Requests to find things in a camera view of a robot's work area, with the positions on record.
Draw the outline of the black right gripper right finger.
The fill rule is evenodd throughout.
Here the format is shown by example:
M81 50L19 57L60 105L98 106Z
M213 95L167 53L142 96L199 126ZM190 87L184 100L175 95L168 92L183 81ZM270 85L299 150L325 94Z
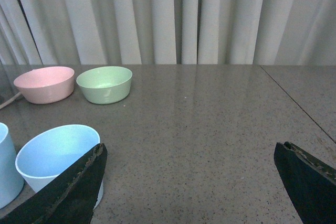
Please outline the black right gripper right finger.
M290 142L277 143L274 162L303 223L335 223L335 169Z

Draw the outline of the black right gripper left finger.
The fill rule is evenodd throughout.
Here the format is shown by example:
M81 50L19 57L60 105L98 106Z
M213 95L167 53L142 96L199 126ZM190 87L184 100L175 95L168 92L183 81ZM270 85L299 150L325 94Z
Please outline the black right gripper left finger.
M1 223L91 223L107 156L97 144Z

